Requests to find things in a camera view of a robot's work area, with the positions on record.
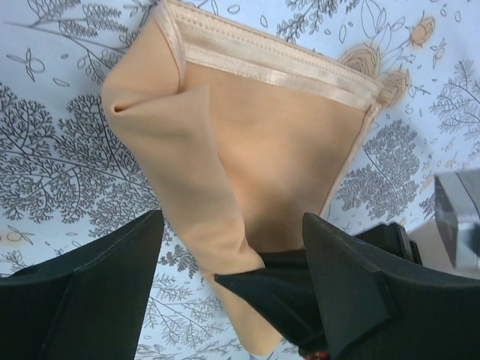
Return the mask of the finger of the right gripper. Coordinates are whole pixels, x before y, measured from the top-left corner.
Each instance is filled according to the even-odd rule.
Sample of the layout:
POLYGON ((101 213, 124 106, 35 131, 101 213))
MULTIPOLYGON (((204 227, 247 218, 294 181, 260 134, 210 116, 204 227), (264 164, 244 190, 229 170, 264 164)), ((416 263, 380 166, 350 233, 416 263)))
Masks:
POLYGON ((260 256, 265 268, 217 274, 215 281, 245 300, 298 348, 325 349, 326 337, 305 251, 260 256))

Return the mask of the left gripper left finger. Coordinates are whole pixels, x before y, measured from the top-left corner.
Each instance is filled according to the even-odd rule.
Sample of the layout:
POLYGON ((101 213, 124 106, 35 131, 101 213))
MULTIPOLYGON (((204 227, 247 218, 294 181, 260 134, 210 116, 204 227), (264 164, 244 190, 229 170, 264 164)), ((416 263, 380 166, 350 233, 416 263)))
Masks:
POLYGON ((148 211, 1 279, 1 358, 133 359, 163 232, 148 211))

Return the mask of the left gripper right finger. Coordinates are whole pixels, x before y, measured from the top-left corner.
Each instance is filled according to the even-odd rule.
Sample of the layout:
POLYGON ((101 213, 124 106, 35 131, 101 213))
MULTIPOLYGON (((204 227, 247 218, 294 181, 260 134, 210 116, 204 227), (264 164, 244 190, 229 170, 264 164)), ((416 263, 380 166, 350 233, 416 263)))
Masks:
POLYGON ((426 268, 302 219, 307 262, 333 359, 477 359, 479 281, 426 268))

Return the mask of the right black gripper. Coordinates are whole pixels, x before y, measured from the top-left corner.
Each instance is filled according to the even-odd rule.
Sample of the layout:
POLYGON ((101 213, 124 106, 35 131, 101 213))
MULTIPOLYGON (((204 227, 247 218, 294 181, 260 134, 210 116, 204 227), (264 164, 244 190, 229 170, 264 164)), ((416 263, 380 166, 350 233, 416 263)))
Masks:
POLYGON ((399 223, 381 223, 354 238, 355 252, 376 266, 398 265, 400 261, 420 265, 419 248, 399 223))

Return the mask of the orange satin napkin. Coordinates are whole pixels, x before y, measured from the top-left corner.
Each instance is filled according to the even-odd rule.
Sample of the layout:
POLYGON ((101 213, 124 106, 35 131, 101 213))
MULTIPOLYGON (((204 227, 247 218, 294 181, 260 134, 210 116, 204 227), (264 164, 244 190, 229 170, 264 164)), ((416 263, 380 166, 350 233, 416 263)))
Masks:
POLYGON ((112 132, 202 276, 261 269, 302 246, 389 95, 380 56, 339 61, 161 1, 103 84, 112 132))

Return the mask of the floral patterned tablecloth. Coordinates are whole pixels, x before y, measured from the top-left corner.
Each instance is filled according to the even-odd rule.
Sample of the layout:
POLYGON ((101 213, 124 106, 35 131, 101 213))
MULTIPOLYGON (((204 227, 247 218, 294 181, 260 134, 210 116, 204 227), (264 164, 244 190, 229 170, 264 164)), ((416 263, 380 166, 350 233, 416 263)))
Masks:
MULTIPOLYGON (((479 166, 477 1, 194 1, 307 47, 403 97, 373 123, 327 212, 357 233, 434 215, 434 177, 479 166)), ((101 85, 153 1, 1 3, 1 274, 78 248, 157 207, 113 136, 101 85)), ((167 229, 138 359, 248 359, 167 229)))

